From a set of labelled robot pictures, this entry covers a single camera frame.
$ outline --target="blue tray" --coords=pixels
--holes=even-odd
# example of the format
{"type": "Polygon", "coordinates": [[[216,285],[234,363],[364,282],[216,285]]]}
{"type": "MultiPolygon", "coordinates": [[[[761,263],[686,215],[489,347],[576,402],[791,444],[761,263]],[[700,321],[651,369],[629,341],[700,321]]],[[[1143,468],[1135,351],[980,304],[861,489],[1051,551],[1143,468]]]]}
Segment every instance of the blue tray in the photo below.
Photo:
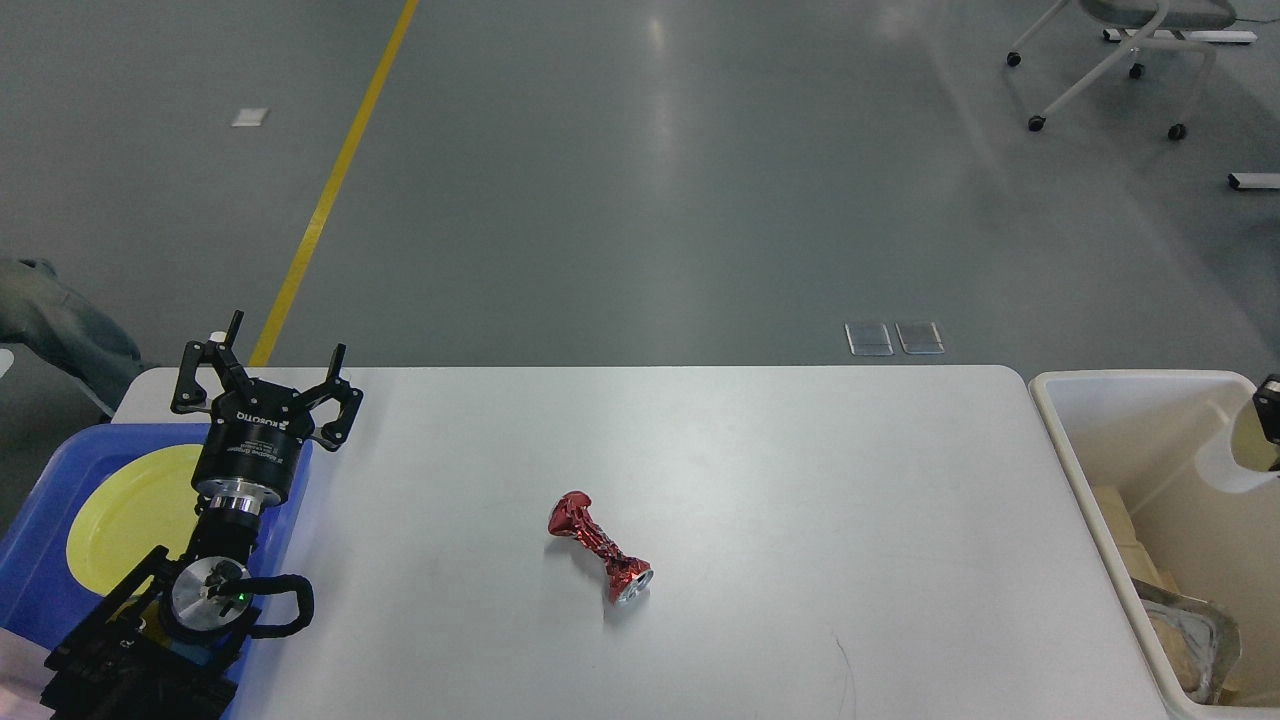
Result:
{"type": "MultiPolygon", "coordinates": [[[[64,442],[0,542],[0,628],[49,650],[61,642],[102,600],[76,582],[67,566],[67,536],[79,509],[124,465],[163,447],[202,445],[207,433],[202,423],[95,425],[64,442]]],[[[259,550],[248,560],[255,577],[279,574],[310,460],[307,443],[289,502],[262,512],[259,550]]],[[[169,550],[175,557],[186,548],[169,550]]]]}

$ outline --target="robotic arm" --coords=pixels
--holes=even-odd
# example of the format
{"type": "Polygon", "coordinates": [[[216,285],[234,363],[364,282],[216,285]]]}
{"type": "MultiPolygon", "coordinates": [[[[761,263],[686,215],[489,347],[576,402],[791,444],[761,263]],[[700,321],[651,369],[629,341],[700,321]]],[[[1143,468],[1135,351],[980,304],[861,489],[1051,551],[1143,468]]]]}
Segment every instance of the robotic arm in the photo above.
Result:
{"type": "Polygon", "coordinates": [[[41,702],[55,719],[215,720],[236,694],[223,674],[244,639],[283,638],[311,623],[306,578],[252,578],[247,562],[262,510],[289,500],[306,441],[340,447],[361,392],[339,377],[342,345],[324,382],[307,391],[251,378],[232,352],[242,318],[237,310],[225,333],[188,342],[178,372],[172,410],[212,418],[191,478],[200,519],[187,550],[169,560],[156,546],[49,656],[45,665],[56,674],[41,702]],[[196,380],[206,365],[223,386],[211,402],[196,380]],[[338,416],[317,428],[311,411],[329,400],[338,416]],[[294,594],[297,616],[256,624],[255,600],[284,593],[294,594]]]}

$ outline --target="gray pants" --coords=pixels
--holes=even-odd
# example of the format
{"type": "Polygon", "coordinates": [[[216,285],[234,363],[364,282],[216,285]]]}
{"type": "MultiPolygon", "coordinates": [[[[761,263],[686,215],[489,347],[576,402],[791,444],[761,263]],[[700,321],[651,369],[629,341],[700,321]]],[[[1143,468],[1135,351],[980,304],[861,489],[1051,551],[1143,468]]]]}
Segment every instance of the gray pants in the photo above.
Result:
{"type": "Polygon", "coordinates": [[[111,410],[146,366],[110,318],[58,281],[46,260],[0,256],[0,343],[20,342],[111,410]]]}

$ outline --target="white table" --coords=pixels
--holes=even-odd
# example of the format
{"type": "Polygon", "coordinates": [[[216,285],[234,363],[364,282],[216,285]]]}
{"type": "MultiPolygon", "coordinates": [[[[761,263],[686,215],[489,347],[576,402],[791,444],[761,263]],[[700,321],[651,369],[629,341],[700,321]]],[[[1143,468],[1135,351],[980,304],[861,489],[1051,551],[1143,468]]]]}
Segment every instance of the white table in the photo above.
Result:
{"type": "MultiPolygon", "coordinates": [[[[257,644],[237,717],[1167,716],[1009,369],[344,374],[365,404],[284,559],[316,620],[257,644]],[[547,533],[570,489],[648,597],[608,606],[547,533]]],[[[115,421],[200,419],[173,382],[115,421]]]]}

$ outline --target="yellow plate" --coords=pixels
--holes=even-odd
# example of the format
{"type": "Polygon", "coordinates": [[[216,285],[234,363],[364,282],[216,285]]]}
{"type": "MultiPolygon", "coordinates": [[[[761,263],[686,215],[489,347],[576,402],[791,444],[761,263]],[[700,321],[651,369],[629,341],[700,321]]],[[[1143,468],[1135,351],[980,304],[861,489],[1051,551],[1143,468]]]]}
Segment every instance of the yellow plate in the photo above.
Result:
{"type": "Polygon", "coordinates": [[[109,477],[76,515],[67,536],[67,566],[76,582],[106,594],[163,544],[177,557],[196,527],[191,474],[198,445],[148,452],[109,477]]]}

